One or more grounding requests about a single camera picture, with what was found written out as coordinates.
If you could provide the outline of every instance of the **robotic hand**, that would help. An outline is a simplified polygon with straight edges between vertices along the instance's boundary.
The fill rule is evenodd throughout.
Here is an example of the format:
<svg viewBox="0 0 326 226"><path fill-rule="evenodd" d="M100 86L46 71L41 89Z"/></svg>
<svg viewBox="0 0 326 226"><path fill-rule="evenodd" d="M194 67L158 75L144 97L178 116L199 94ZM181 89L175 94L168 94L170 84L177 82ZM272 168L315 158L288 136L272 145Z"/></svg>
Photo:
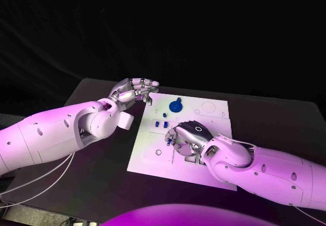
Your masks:
<svg viewBox="0 0 326 226"><path fill-rule="evenodd" d="M53 161L106 138L116 126L129 129L134 117L122 112L135 100L151 105L158 82L124 79L108 98L40 112L0 130L0 175Z"/></svg>
<svg viewBox="0 0 326 226"><path fill-rule="evenodd" d="M178 123L164 136L183 156L199 153L212 176L223 183L289 206L326 211L326 167L305 159L212 136L196 121Z"/></svg>

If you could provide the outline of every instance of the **robot forearm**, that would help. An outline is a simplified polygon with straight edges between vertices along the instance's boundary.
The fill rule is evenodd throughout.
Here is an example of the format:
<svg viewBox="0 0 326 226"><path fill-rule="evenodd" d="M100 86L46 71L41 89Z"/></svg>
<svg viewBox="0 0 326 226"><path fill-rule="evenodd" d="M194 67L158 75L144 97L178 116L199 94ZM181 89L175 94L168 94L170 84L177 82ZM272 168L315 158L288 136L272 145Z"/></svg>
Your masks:
<svg viewBox="0 0 326 226"><path fill-rule="evenodd" d="M207 154L212 145L217 150ZM250 149L252 154L223 136L209 141L200 160L213 177L279 204L326 210L326 167L288 153Z"/></svg>
<svg viewBox="0 0 326 226"><path fill-rule="evenodd" d="M0 130L0 175L64 157L106 138L116 126L128 129L131 122L106 98L31 115Z"/></svg>

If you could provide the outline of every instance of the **purple object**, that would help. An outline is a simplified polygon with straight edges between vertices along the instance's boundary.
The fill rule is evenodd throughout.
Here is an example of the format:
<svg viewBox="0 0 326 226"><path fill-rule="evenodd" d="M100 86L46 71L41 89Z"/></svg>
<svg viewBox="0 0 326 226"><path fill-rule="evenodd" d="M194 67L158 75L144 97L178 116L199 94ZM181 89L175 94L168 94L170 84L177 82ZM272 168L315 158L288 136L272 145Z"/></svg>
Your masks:
<svg viewBox="0 0 326 226"><path fill-rule="evenodd" d="M214 207L165 204L116 216L102 226L274 226L272 223Z"/></svg>

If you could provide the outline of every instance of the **white cable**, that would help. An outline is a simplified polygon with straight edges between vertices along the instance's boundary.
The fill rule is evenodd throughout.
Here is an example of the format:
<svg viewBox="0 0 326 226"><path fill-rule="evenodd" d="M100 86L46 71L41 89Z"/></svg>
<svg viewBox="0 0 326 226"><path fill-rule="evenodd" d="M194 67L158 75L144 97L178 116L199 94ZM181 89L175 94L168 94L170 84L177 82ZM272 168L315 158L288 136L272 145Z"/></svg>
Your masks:
<svg viewBox="0 0 326 226"><path fill-rule="evenodd" d="M73 159L73 155L74 155L74 153L72 153L72 154L69 155L70 160L69 160L66 169L64 169L63 173L60 174L60 176L59 176L57 180L54 181L54 183L47 187L47 189L46 189L43 192L40 192L36 196L33 196L31 198L28 198L27 200L21 201L21 202L18 202L18 203L15 203L15 204L12 204L12 205L1 206L0 209L1 209L1 208L5 208L5 207L10 207L10 206L15 206L15 205L21 204L23 202L30 201L33 198L36 198L38 195L41 195L41 194L50 189L50 187L56 184L56 182L57 182L59 179L62 178L62 176L63 176L63 174L64 174L64 172L66 172L66 170L67 170L67 168L69 168L69 164L70 164L70 161L72 161L72 159Z"/></svg>
<svg viewBox="0 0 326 226"><path fill-rule="evenodd" d="M66 160L69 159L70 156L72 156L72 154L69 154L69 156L66 157L64 161L44 175L41 175L38 178L36 178L34 180L31 180L25 184L20 185L20 186L14 187L12 189L7 190L5 192L0 193L0 195L5 194L7 192L14 191L15 189L18 189L23 186L28 185L30 183L33 183L34 181L37 181L40 178L43 178L46 175L49 175L62 166L62 164L66 162Z"/></svg>
<svg viewBox="0 0 326 226"><path fill-rule="evenodd" d="M248 144L248 145L250 145L252 147L256 147L253 144L250 144L250 143L246 143L246 142L242 142L242 141L237 141L237 140L233 140L233 139L230 139L230 138L227 138L225 135L222 135L220 133L219 133L219 135L223 137L223 138L226 138L227 140L230 140L230 141L233 141L233 142L237 142L237 143L242 143L242 144Z"/></svg>
<svg viewBox="0 0 326 226"><path fill-rule="evenodd" d="M326 225L326 223L323 222L323 221L320 221L318 219L315 219L314 217L311 217L307 213L304 213L313 220L315 220L317 222L320 222L321 224L324 224Z"/></svg>

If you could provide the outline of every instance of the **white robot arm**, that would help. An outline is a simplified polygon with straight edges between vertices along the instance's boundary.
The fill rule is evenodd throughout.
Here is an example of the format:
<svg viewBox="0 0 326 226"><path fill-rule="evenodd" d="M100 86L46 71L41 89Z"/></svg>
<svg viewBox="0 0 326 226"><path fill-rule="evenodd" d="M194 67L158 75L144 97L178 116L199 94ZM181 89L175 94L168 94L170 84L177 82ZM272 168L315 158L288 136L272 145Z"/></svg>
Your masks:
<svg viewBox="0 0 326 226"><path fill-rule="evenodd" d="M213 137L196 121L183 122L170 129L165 141L183 156L200 153L200 161L220 182L237 185L279 204L326 211L324 166L222 134Z"/></svg>
<svg viewBox="0 0 326 226"><path fill-rule="evenodd" d="M116 126L129 129L134 117L122 112L135 100L151 105L158 82L124 79L108 98L40 112L0 130L0 175L53 161L106 138Z"/></svg>

